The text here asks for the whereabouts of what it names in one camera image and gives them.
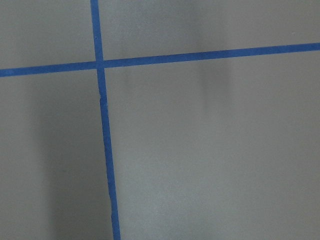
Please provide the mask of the crossing blue tape strip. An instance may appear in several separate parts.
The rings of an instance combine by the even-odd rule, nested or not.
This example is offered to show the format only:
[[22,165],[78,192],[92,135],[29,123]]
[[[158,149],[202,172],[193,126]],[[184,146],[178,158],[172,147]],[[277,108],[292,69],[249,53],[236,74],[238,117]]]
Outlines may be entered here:
[[157,55],[157,56],[144,56],[144,57],[133,57],[133,58],[121,58],[121,59],[108,59],[108,60],[99,59],[97,61],[6,68],[6,69],[0,70],[0,76],[4,78],[4,77],[14,77],[14,76],[27,76],[27,75],[49,74],[49,73],[94,70],[97,68],[108,69],[108,68],[131,67],[131,66],[142,66],[142,65],[227,59],[227,58],[237,58],[237,57],[314,52],[319,50],[320,50],[320,44],[316,42],[316,43],[239,48],[239,49],[181,53],[181,54],[170,54],[170,55]]

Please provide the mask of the long blue tape strip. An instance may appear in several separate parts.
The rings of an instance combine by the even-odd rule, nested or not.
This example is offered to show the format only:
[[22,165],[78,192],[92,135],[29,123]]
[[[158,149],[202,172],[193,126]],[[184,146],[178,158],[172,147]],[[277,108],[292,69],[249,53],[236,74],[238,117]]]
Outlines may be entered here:
[[105,73],[105,67],[104,67],[99,2],[97,0],[91,0],[90,9],[91,9],[93,40],[94,40],[94,54],[95,54],[95,62],[96,62],[97,83],[98,83],[98,90],[100,95],[99,104],[100,104],[100,112],[101,112],[106,176],[107,176],[108,194],[109,194],[110,206],[111,206],[112,235],[115,240],[120,240],[121,232],[120,232],[116,182],[115,182],[115,173],[114,173],[110,121],[109,121],[109,112],[108,112],[108,96],[107,96],[107,88],[106,88],[106,73]]

